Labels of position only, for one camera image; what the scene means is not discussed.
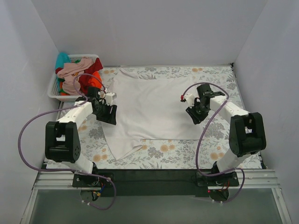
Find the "white t shirt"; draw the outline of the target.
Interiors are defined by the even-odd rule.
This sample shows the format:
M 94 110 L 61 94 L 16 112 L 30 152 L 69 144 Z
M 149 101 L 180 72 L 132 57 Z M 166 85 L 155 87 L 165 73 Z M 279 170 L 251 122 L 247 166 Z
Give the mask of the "white t shirt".
M 202 125 L 194 125 L 181 94 L 191 77 L 145 80 L 120 69 L 109 86 L 116 93 L 116 125 L 103 123 L 106 142 L 116 160 L 142 147 L 142 140 L 198 140 Z

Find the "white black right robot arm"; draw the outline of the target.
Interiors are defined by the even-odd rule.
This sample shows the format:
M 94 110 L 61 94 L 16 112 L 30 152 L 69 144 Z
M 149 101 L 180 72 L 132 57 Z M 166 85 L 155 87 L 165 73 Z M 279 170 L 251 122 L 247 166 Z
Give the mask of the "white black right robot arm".
M 195 125 L 206 119 L 210 111 L 220 115 L 229 124 L 229 150 L 216 161 L 209 173 L 200 170 L 196 163 L 197 179 L 206 186 L 228 186 L 236 180 L 236 170 L 250 156 L 266 148 L 263 117 L 258 112 L 248 112 L 229 101 L 229 94 L 220 88 L 213 91 L 212 83 L 195 83 L 197 96 L 186 91 L 181 102 L 186 102 L 186 112 Z

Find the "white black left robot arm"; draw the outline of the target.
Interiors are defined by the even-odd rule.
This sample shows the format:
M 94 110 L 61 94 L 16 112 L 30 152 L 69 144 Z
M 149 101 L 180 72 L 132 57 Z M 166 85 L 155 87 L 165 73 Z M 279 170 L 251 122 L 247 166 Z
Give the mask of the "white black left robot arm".
M 78 128 L 91 114 L 98 121 L 116 125 L 116 97 L 114 92 L 90 87 L 87 95 L 78 97 L 62 118 L 48 122 L 45 127 L 46 158 L 64 164 L 79 182 L 90 187 L 99 184 L 110 187 L 112 177 L 100 176 L 95 163 L 82 154 Z

